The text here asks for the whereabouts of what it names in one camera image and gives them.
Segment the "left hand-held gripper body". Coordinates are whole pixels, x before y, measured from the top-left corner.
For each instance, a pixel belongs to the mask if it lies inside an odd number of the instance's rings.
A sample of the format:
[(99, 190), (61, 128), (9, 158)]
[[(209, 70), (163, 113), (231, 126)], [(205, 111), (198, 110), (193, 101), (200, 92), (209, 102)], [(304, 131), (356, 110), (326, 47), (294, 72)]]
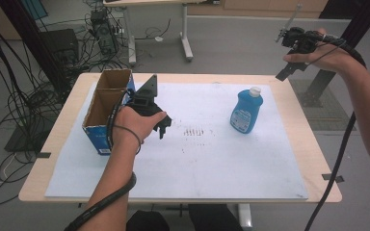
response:
[(157, 75), (153, 74), (138, 90), (130, 94), (126, 105), (140, 116), (153, 116), (161, 112), (154, 102), (158, 94), (157, 90)]

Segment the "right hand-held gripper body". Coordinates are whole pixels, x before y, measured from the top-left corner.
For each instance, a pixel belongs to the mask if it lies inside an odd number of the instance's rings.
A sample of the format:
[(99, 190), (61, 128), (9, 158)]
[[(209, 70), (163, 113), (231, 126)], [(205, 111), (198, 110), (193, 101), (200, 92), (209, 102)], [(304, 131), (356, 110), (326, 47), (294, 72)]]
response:
[(290, 52), (308, 54), (315, 51), (319, 45), (326, 43), (325, 37), (317, 31), (306, 31), (300, 27), (292, 27), (291, 24), (296, 18), (303, 5), (298, 3), (287, 22), (281, 27), (275, 42), (281, 42), (284, 47), (290, 48)]

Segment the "blue cardboard box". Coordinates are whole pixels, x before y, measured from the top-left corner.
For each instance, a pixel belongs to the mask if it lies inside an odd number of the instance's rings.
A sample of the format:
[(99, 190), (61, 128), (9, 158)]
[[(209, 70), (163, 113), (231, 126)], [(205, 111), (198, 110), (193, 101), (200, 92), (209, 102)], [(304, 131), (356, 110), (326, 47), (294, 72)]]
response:
[(99, 155), (111, 153), (108, 143), (109, 116), (118, 103), (124, 104), (129, 100), (127, 92), (134, 89), (130, 69), (106, 69), (100, 74), (82, 125)]

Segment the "blue detergent bottle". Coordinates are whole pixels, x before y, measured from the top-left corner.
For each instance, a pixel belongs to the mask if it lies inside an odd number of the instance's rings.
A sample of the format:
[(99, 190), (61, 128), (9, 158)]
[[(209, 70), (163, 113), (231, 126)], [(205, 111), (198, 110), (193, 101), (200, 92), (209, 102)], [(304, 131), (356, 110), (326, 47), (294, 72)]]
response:
[(262, 104), (261, 88), (251, 87), (248, 90), (240, 91), (238, 102), (230, 116), (230, 125), (242, 134), (250, 133), (257, 121)]

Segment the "person's left hand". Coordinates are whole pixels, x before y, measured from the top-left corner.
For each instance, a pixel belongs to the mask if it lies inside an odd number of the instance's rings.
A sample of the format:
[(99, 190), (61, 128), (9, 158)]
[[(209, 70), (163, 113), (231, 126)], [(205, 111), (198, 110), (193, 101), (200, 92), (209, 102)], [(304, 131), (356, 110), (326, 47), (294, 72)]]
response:
[(159, 112), (151, 116), (142, 116), (130, 107), (122, 107), (113, 124), (114, 146), (138, 147), (166, 115), (166, 112)]

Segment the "person's right hand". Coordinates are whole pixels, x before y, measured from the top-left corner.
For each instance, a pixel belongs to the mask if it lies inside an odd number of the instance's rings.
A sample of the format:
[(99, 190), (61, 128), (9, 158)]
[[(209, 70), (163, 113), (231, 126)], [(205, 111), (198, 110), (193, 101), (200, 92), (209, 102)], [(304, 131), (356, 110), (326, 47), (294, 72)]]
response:
[(331, 44), (319, 45), (314, 52), (308, 54), (285, 55), (283, 59), (288, 63), (314, 64), (323, 70), (336, 72), (342, 77), (364, 70), (364, 66), (346, 51)]

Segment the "grey floor mat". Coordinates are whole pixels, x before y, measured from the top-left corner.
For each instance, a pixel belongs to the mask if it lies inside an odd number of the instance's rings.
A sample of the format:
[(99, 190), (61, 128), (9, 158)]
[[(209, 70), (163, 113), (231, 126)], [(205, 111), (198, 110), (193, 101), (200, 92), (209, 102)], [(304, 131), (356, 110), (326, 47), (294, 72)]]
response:
[(311, 80), (293, 79), (290, 84), (313, 131), (346, 130), (350, 117), (329, 88), (324, 90), (319, 99), (305, 102), (304, 93), (311, 84)]

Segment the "white paper sheet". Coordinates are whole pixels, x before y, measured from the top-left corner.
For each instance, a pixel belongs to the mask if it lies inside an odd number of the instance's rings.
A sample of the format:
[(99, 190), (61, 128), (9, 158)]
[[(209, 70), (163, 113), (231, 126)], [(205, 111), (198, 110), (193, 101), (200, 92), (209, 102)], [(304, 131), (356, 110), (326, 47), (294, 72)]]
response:
[(243, 86), (158, 86), (157, 104), (172, 118), (166, 134), (153, 132), (136, 156), (132, 201), (306, 200), (308, 193), (274, 98), (267, 85), (248, 134), (229, 123)]

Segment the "black computer tower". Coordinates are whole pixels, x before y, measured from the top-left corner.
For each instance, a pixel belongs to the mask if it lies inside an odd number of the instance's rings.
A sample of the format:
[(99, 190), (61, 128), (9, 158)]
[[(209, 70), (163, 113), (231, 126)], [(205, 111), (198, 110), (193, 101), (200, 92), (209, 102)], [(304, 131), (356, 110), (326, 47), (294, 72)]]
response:
[(105, 9), (91, 12), (91, 23), (94, 36), (98, 41), (100, 52), (111, 55), (117, 52), (115, 37)]

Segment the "person's left leg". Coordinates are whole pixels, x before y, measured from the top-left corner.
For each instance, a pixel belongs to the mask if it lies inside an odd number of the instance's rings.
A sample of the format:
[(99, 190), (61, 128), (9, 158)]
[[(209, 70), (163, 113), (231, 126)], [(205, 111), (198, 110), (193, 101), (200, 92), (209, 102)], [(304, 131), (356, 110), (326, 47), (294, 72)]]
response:
[(126, 231), (170, 231), (170, 227), (160, 213), (139, 210), (127, 221)]

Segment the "person's leg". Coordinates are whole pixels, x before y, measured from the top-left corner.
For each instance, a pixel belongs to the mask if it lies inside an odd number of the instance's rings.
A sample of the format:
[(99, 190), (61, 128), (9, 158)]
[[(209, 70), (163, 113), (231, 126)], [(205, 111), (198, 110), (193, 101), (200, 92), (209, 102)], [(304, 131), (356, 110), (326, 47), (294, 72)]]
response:
[(170, 227), (160, 213), (139, 210), (127, 221), (126, 231), (170, 231)]
[(225, 204), (190, 204), (188, 208), (196, 231), (243, 231)]

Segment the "black cabinet box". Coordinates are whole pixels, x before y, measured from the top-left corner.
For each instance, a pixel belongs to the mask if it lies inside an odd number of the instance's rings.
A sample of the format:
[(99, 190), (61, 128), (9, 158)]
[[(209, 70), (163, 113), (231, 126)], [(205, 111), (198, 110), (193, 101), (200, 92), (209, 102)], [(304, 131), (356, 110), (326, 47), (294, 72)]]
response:
[(40, 36), (58, 63), (77, 63), (78, 40), (72, 29), (41, 32)]

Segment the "person's right leg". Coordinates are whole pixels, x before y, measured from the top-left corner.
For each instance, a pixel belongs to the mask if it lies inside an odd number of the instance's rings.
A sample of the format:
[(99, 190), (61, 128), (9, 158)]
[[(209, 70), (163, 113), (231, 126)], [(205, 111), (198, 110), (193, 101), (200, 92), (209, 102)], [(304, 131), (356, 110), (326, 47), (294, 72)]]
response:
[(243, 231), (225, 204), (190, 204), (188, 208), (196, 231)]

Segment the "black metal post with base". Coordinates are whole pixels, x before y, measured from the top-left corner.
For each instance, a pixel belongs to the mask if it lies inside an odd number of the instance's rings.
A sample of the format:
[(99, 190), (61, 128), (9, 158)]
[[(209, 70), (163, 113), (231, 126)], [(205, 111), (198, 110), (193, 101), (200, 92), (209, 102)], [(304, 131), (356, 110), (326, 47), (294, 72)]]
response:
[[(355, 48), (370, 28), (370, 0), (366, 0), (353, 17), (342, 38)], [(320, 107), (320, 97), (335, 76), (332, 71), (320, 70), (305, 92), (299, 94), (300, 103), (304, 107)]]

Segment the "black floor base plate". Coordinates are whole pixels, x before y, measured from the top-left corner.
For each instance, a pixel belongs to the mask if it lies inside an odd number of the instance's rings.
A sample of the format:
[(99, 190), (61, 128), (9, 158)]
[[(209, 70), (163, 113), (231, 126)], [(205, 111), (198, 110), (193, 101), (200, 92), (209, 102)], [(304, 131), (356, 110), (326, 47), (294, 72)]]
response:
[(41, 151), (53, 125), (53, 121), (45, 118), (18, 124), (4, 149), (8, 152)]

